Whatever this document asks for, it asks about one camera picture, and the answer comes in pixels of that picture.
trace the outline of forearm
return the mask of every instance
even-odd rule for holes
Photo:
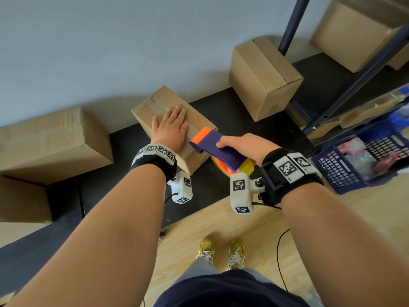
[[[165,182],[151,164],[128,173],[10,306],[138,306],[155,265]]]
[[[407,303],[407,258],[318,183],[284,196],[282,209],[325,305]]]

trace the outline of person's right arm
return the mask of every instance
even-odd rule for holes
[[[261,137],[224,136],[258,165],[279,146]],[[406,306],[409,262],[385,237],[318,183],[281,201],[301,259],[325,306]]]

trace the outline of sneaker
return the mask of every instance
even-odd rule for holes
[[[213,265],[214,241],[212,238],[205,237],[199,245],[199,255],[196,258],[204,258],[210,265]]]
[[[229,264],[227,270],[231,269],[243,269],[244,258],[246,252],[244,251],[243,242],[240,239],[233,239],[229,248]]]

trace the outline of person's left hand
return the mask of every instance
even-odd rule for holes
[[[184,143],[187,132],[187,123],[183,122],[186,110],[179,106],[172,112],[168,109],[163,117],[162,123],[158,126],[157,116],[152,119],[152,139],[151,144],[163,144],[178,153]]]

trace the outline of screw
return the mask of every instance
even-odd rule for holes
[[[257,180],[256,180],[256,186],[257,186],[257,187],[262,187],[262,186],[263,186],[263,180],[257,179]]]

